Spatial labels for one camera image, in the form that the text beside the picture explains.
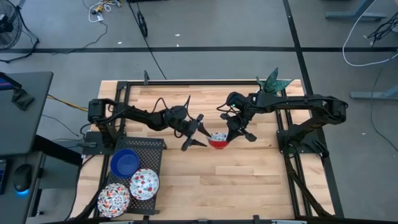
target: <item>floor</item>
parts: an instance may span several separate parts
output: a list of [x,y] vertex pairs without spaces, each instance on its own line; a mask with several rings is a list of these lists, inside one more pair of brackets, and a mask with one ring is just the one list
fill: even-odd
[[[85,0],[94,4],[94,0]],[[329,21],[326,11],[354,9],[360,1],[289,0],[301,47],[341,47],[353,21]],[[294,42],[280,0],[169,0],[140,3],[149,26],[147,41],[151,47],[294,47]],[[391,17],[398,6],[394,0],[376,1],[371,12]],[[74,49],[94,41],[104,32],[101,24],[88,22],[83,3],[62,0],[28,0],[22,7],[28,28],[39,39],[40,49]],[[0,70],[12,72],[52,71],[50,94],[78,105],[87,105],[96,98],[101,80],[142,79],[144,70],[151,79],[162,79],[148,52],[120,52],[121,49],[146,47],[134,18],[125,4],[104,13],[108,33],[89,48],[115,48],[119,52],[33,54]],[[362,22],[354,30],[348,47],[369,47],[370,34],[380,22]],[[398,34],[390,34],[378,47],[397,47]],[[14,49],[31,46],[24,34]],[[389,58],[392,52],[350,52],[350,62],[365,63]],[[302,78],[295,51],[224,51],[154,53],[169,79],[197,78],[265,78],[279,67],[279,78]],[[20,54],[3,53],[0,58]],[[314,93],[332,95],[349,103],[347,122],[326,126],[325,136],[330,150],[344,215],[398,221],[398,152],[373,130],[369,101],[352,100],[351,91],[370,91],[380,69],[386,65],[356,68],[346,64],[339,52],[304,52],[309,79]],[[384,69],[376,91],[383,91],[398,82],[394,74],[398,63]],[[375,101],[374,122],[395,145],[398,105],[393,101]],[[48,101],[44,114],[64,122],[74,132],[87,123],[86,114],[54,101]],[[39,134],[49,139],[75,138],[52,119],[43,118]],[[29,223],[63,220],[71,207],[74,182],[62,190],[45,190],[39,209],[45,212]]]

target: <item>computer mouse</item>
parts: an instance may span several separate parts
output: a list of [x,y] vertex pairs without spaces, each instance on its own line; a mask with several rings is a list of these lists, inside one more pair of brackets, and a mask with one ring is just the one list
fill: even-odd
[[19,166],[13,175],[14,188],[17,192],[28,190],[32,183],[32,166],[23,164]]

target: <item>mesh dish rack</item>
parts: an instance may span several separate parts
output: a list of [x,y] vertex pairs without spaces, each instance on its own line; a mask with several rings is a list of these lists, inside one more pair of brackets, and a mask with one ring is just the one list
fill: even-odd
[[[152,169],[159,176],[160,165],[162,163],[162,153],[165,149],[163,139],[155,138],[134,138],[134,137],[120,137],[116,143],[115,153],[121,149],[132,149],[139,156],[139,168]],[[119,183],[130,189],[130,177],[119,178],[109,172],[109,177],[106,185]],[[159,211],[155,209],[156,195],[149,200],[137,200],[131,196],[130,205],[126,213],[135,213],[141,215],[155,215]]]

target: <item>fan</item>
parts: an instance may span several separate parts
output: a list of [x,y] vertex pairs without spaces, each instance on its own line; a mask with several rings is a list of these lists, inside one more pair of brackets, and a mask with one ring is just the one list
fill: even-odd
[[[15,60],[26,58],[32,55],[33,50],[39,43],[39,39],[26,27],[21,16],[20,5],[23,3],[24,0],[22,0],[18,6],[15,6],[8,0],[0,0],[0,51],[10,49],[16,45],[21,37],[21,32],[29,36],[33,44],[32,50],[24,56],[10,60],[0,60],[0,62],[10,63]],[[25,27],[27,32],[22,30],[22,26]]]

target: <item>wooden tabletop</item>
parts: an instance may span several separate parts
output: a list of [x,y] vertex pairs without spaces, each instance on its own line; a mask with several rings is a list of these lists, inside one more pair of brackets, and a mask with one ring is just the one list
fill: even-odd
[[[102,81],[98,98],[113,99],[116,84],[117,81]],[[133,86],[129,105],[152,111],[159,97],[171,107],[183,105],[191,95],[190,115],[204,114],[204,125],[209,133],[228,132],[216,107],[225,102],[231,91],[247,95],[256,90],[256,85]],[[300,80],[294,80],[286,91],[288,96],[303,95]],[[164,106],[159,103],[157,110],[161,109]],[[293,110],[291,114],[297,124],[310,117],[306,110]],[[192,146],[183,152],[180,147],[184,138],[175,138],[172,129],[156,132],[144,124],[126,121],[127,136],[163,138],[169,147],[163,152],[160,171],[161,186],[156,203],[160,214],[150,219],[244,220],[252,219],[253,215],[261,219],[293,218],[284,159],[278,150],[277,128],[275,113],[257,114],[248,126],[248,131],[257,136],[256,142],[239,137],[223,150]],[[198,133],[195,138],[207,144],[204,135]],[[309,190],[323,208],[333,214],[319,156],[301,154],[300,157]],[[96,192],[102,161],[103,156],[96,156],[82,169],[71,217],[78,215]],[[304,215],[301,194],[297,195],[300,212]],[[118,219],[142,220],[142,215],[125,214]]]

